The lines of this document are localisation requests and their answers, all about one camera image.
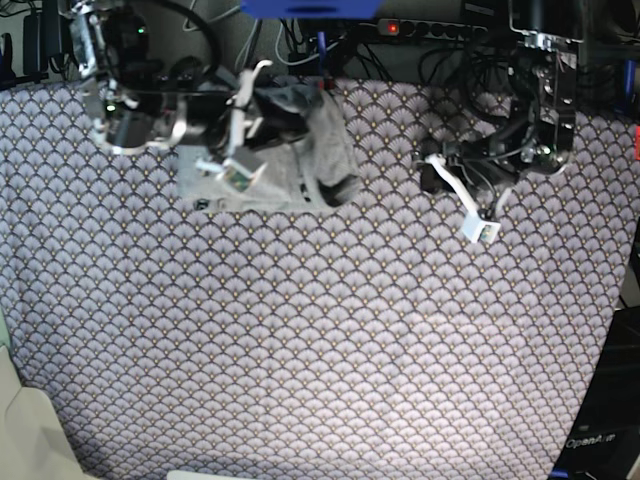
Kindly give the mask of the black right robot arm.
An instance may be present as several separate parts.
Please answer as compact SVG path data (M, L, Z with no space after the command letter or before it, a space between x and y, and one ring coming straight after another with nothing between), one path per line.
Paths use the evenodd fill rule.
M147 148L200 146L222 158L246 144L253 149L296 141L319 101L312 85L278 86L254 64L232 75L221 65L210 24L174 1L154 7L174 13L203 34L206 59L185 56L172 66L150 54L156 32L133 1L63 1L92 121L95 143L115 154Z

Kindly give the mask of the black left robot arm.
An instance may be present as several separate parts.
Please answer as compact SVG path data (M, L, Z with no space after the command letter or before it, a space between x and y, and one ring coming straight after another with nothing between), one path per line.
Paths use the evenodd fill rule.
M444 165L472 194L497 197L529 173L552 176L574 145L583 1L511 1L508 23L476 34L454 75L462 106L495 130L477 140L444 142ZM512 94L502 116L479 103L473 81L500 67Z

